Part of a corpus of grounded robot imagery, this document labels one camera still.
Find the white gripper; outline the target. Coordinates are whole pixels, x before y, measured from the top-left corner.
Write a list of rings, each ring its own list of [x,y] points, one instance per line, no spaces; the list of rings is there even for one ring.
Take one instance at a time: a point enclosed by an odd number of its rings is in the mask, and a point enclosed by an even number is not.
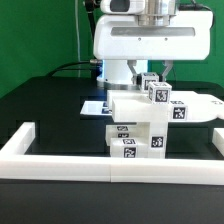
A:
[[[102,60],[128,60],[132,82],[139,84],[136,60],[203,60],[210,52],[213,13],[179,10],[175,0],[102,0],[93,53]]]

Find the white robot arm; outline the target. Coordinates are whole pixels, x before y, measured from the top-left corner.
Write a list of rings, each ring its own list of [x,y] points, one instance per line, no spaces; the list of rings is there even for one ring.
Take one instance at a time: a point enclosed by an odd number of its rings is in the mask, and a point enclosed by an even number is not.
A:
[[[214,13],[195,0],[84,0],[84,6],[104,88],[145,87],[152,61],[163,63],[164,81],[175,61],[209,55]]]

